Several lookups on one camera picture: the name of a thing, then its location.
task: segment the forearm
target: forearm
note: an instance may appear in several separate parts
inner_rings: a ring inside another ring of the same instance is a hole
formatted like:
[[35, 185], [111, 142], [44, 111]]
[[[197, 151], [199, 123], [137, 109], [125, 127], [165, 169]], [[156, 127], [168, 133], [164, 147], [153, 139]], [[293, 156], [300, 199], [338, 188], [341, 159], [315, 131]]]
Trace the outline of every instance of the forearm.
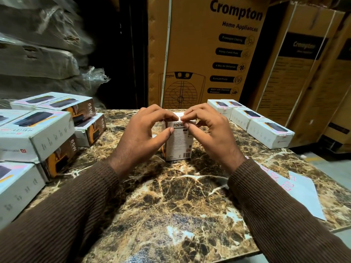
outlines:
[[351, 250], [249, 159], [228, 186], [258, 248], [270, 262], [350, 262]]
[[96, 163], [0, 231], [1, 260], [72, 261], [118, 187], [115, 171]]

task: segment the table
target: table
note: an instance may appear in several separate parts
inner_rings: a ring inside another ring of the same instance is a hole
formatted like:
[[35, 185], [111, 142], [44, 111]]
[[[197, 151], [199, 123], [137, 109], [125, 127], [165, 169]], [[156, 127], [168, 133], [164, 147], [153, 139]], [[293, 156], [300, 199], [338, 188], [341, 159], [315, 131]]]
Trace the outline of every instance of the table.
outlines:
[[[27, 207], [108, 156], [137, 110], [103, 110], [107, 130], [81, 150], [64, 176], [47, 185]], [[351, 228], [351, 192], [289, 149], [269, 150], [230, 122], [245, 155], [288, 177], [288, 170], [313, 179], [330, 231]], [[160, 132], [161, 124], [152, 129]], [[239, 211], [229, 199], [226, 175], [195, 140], [190, 160], [165, 162], [157, 152], [138, 166], [112, 199], [101, 236], [83, 262], [215, 262], [259, 252]]]

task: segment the round icon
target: round icon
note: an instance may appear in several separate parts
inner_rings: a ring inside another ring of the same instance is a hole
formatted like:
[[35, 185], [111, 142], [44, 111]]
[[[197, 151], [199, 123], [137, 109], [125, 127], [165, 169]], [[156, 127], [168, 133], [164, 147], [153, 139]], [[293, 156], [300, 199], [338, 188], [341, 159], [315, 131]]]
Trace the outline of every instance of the round icon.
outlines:
[[238, 88], [233, 88], [232, 95], [236, 95], [236, 94], [238, 94], [238, 92], [239, 92]]
[[254, 43], [255, 43], [255, 37], [252, 35], [248, 36], [245, 40], [245, 45], [247, 47], [251, 47]]
[[246, 69], [246, 64], [245, 63], [241, 63], [238, 65], [238, 72], [243, 72]]
[[239, 84], [239, 83], [241, 82], [242, 79], [243, 79], [243, 78], [242, 78], [241, 76], [236, 76], [236, 77], [235, 77], [235, 80], [234, 80], [234, 83], [235, 83], [235, 84]]
[[246, 59], [246, 58], [250, 57], [250, 51], [248, 49], [243, 50], [242, 53], [241, 53], [241, 57], [243, 59]]

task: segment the person's right hand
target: person's right hand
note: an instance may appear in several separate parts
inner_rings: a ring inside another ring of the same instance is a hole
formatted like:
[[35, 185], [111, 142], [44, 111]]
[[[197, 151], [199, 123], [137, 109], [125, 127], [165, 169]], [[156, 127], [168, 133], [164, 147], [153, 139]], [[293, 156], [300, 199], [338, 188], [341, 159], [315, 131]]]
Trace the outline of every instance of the person's right hand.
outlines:
[[[235, 171], [246, 160], [235, 142], [228, 119], [207, 103], [190, 107], [180, 119], [206, 153], [228, 172]], [[200, 121], [196, 125], [187, 123], [194, 119]], [[208, 132], [203, 132], [201, 126], [207, 126]]]

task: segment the sleeve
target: sleeve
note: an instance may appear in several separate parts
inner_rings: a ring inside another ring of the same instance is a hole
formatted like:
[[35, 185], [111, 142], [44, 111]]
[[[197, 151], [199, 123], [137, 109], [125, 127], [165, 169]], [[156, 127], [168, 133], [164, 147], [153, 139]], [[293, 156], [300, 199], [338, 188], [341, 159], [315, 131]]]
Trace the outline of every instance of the sleeve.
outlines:
[[269, 262], [351, 262], [351, 250], [249, 159], [228, 186]]
[[95, 163], [0, 231], [1, 261], [73, 261], [118, 189], [117, 173]]

